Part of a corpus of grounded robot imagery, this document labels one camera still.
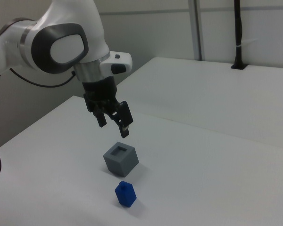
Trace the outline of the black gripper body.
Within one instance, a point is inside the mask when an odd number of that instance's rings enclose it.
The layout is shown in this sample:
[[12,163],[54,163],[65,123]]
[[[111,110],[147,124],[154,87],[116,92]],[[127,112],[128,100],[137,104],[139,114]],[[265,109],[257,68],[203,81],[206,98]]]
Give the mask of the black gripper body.
[[101,110],[104,113],[117,112],[119,103],[116,99],[117,85],[113,76],[97,82],[83,82],[84,99],[89,112]]

